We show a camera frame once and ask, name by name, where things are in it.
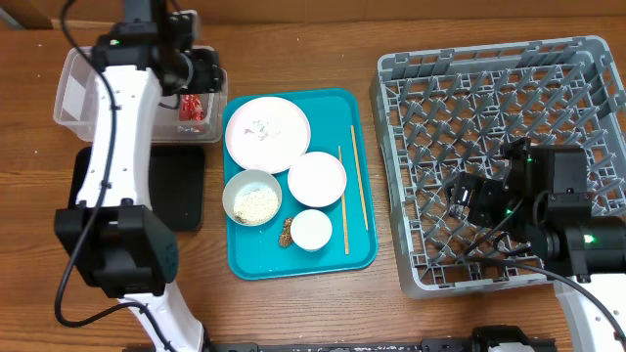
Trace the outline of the red snack wrapper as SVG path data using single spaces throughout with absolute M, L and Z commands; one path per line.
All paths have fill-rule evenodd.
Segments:
M 204 109 L 200 95 L 193 94 L 181 96 L 179 109 L 180 121 L 201 121 L 203 120 L 203 114 Z

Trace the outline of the grey-green bowl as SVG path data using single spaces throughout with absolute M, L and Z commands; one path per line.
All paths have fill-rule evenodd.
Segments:
M 250 225 L 244 225 L 235 218 L 234 212 L 233 212 L 234 199 L 235 199 L 235 196 L 241 190 L 253 190 L 253 189 L 257 189 L 261 187 L 269 187 L 277 194 L 279 198 L 279 202 L 280 202 L 280 205 L 279 205 L 279 209 L 280 209 L 282 205 L 282 189 L 277 179 L 265 171 L 245 170 L 236 174 L 234 177 L 232 177 L 224 188 L 223 195 L 222 195 L 222 205 L 227 216 L 231 220 L 236 222 L 237 224 L 248 226 L 248 227 L 253 227 Z

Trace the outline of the pink shallow bowl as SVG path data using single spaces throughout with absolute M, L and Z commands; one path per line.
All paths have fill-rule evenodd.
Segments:
M 291 195 L 309 207 L 325 207 L 336 202 L 347 185 L 346 171 L 331 154 L 311 152 L 299 157 L 288 173 Z

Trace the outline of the white cup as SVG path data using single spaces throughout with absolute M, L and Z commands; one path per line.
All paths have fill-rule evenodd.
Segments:
M 292 220 L 290 233 L 293 242 L 306 251 L 324 247 L 333 234 L 333 224 L 328 215 L 317 209 L 307 209 Z

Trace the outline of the white tissue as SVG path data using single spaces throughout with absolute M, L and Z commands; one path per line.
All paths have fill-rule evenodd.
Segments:
M 278 136 L 283 129 L 280 120 L 273 118 L 255 118 L 250 120 L 245 128 L 244 135 L 260 142 Z

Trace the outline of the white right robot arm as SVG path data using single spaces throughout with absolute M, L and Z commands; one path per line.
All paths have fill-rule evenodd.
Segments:
M 624 349 L 625 222 L 593 215 L 586 152 L 520 138 L 500 155 L 504 179 L 460 172 L 445 184 L 448 215 L 487 229 L 501 256 L 481 264 L 524 269 L 520 255 L 541 259 L 537 271 L 554 283 L 576 350 Z

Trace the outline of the grey dishwasher rack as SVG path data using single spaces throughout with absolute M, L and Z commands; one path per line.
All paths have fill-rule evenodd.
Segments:
M 447 213 L 445 185 L 500 180 L 526 137 L 587 155 L 596 216 L 625 213 L 625 89 L 606 41 L 579 36 L 380 57 L 371 86 L 399 282 L 414 299 L 541 285 L 540 260 Z

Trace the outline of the clear plastic bin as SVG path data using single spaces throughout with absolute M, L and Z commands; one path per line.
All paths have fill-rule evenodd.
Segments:
M 96 73 L 76 50 L 67 53 L 58 84 L 53 118 L 85 142 L 93 140 L 100 98 L 95 87 Z M 218 93 L 200 96 L 199 120 L 183 118 L 171 108 L 174 96 L 161 99 L 153 128 L 155 143 L 215 143 L 223 132 L 223 111 L 227 105 L 228 82 Z

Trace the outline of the large pink plate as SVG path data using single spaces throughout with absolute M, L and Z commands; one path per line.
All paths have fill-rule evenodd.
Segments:
M 244 135 L 246 124 L 255 118 L 273 118 L 283 124 L 282 132 L 263 142 Z M 228 120 L 225 144 L 231 159 L 243 169 L 270 174 L 288 170 L 308 150 L 311 127 L 306 114 L 295 103 L 280 97 L 252 99 L 236 108 Z

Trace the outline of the pile of rice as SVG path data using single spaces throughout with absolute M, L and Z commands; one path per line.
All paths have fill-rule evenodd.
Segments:
M 277 194 L 269 187 L 241 190 L 235 196 L 233 212 L 240 223 L 256 226 L 270 220 L 279 205 Z

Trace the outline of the wooden chopstick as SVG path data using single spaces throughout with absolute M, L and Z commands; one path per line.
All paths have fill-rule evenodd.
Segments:
M 351 134 L 353 155 L 354 155 L 354 160 L 355 160 L 355 169 L 356 169 L 356 174 L 357 174 L 357 183 L 358 183 L 358 188 L 359 188 L 359 197 L 360 197 L 360 202 L 361 202 L 364 226 L 365 226 L 366 231 L 369 231 L 369 219 L 368 219 L 366 202 L 365 202 L 365 193 L 364 193 L 364 188 L 363 188 L 363 179 L 362 179 L 360 158 L 358 154 L 358 146 L 356 143 L 356 131 L 355 131 L 354 125 L 350 125 L 350 134 Z
M 338 160 L 343 167 L 343 159 L 342 159 L 342 148 L 341 146 L 337 147 Z M 341 211 L 342 211 L 342 228 L 343 228 L 343 239 L 344 239 L 344 254 L 347 256 L 350 253 L 349 247 L 349 235 L 348 235 L 348 224 L 347 224 L 347 209 L 346 209 L 346 199 L 345 199 L 345 188 L 347 186 L 347 176 L 345 177 L 346 185 L 343 188 L 343 192 L 341 194 Z

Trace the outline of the right wooden chopstick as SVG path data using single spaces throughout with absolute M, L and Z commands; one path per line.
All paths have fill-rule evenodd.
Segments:
M 354 160 L 355 160 L 355 169 L 356 169 L 356 174 L 357 174 L 357 183 L 358 183 L 358 188 L 359 188 L 359 197 L 360 197 L 360 202 L 361 202 L 364 226 L 365 226 L 366 231 L 369 231 L 369 219 L 368 219 L 366 202 L 365 202 L 365 193 L 364 193 L 364 188 L 363 188 L 363 179 L 362 179 L 360 158 L 358 154 L 358 146 L 356 143 L 356 131 L 355 131 L 354 125 L 350 125 L 350 134 L 351 134 L 353 155 L 354 155 Z

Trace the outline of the brown food scrap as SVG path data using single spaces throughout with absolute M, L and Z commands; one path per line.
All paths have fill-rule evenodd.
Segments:
M 292 244 L 292 237 L 291 237 L 292 220 L 293 218 L 289 217 L 285 220 L 283 224 L 283 231 L 281 232 L 279 236 L 279 245 L 282 248 L 287 248 Z

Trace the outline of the teal plastic tray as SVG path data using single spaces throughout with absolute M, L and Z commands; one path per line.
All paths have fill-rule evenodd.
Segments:
M 243 226 L 226 216 L 227 253 L 231 270 L 245 280 L 263 280 L 294 277 L 368 267 L 378 252 L 378 236 L 369 182 L 368 161 L 361 130 L 360 112 L 355 97 L 341 88 L 247 96 L 231 101 L 224 112 L 224 175 L 225 186 L 236 174 L 245 170 L 233 161 L 227 152 L 225 132 L 228 120 L 236 108 L 260 97 L 280 97 L 295 103 L 306 114 L 311 127 L 311 141 L 307 153 L 323 152 L 338 159 L 337 147 L 342 148 L 343 167 L 347 175 L 345 189 L 349 255 L 344 254 L 341 197 L 325 207 L 309 207 L 297 201 L 289 190 L 289 170 L 271 174 L 282 189 L 282 205 L 278 213 L 260 226 Z M 356 143 L 369 219 L 369 231 L 364 226 L 350 125 L 356 131 Z M 293 241 L 287 248 L 279 245 L 283 224 L 289 217 L 307 209 L 324 212 L 332 221 L 330 241 L 317 251 L 306 251 Z

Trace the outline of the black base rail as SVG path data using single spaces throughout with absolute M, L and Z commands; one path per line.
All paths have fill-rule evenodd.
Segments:
M 558 352 L 553 338 L 528 337 L 518 326 L 474 328 L 468 337 L 424 338 L 418 342 L 258 345 L 214 344 L 218 352 Z

